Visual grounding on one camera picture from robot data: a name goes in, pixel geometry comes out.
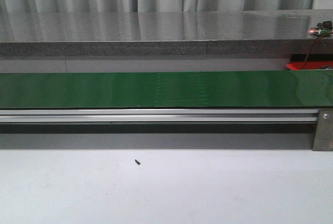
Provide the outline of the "aluminium conveyor side rail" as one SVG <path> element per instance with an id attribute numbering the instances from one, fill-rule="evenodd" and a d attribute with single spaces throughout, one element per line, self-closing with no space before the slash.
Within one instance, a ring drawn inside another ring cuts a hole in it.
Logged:
<path id="1" fill-rule="evenodd" d="M 1 123 L 316 122 L 318 109 L 2 110 Z"/>

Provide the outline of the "green conveyor belt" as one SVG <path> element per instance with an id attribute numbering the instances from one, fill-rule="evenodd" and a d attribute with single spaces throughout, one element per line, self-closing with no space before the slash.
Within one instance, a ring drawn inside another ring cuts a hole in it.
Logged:
<path id="1" fill-rule="evenodd" d="M 331 106 L 323 70 L 1 75 L 3 109 Z"/>

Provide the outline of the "red plastic tray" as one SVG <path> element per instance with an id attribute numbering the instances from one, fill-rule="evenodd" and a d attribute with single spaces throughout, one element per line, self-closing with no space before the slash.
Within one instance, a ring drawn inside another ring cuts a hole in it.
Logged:
<path id="1" fill-rule="evenodd" d="M 301 61 L 293 61 L 286 64 L 286 68 L 296 70 L 332 70 L 332 61 L 308 61 L 303 64 Z"/>

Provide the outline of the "small lit circuit board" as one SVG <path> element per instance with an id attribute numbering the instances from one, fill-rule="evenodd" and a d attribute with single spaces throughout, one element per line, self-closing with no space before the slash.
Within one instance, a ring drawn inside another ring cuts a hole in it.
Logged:
<path id="1" fill-rule="evenodd" d="M 318 36 L 331 36 L 332 35 L 332 21 L 319 22 L 316 27 L 308 30 L 308 33 Z"/>

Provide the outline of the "steel conveyor support bracket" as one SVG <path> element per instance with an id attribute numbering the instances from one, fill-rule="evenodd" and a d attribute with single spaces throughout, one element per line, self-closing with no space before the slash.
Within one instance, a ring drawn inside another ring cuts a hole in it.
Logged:
<path id="1" fill-rule="evenodd" d="M 332 109 L 323 109 L 318 113 L 313 151 L 332 151 Z"/>

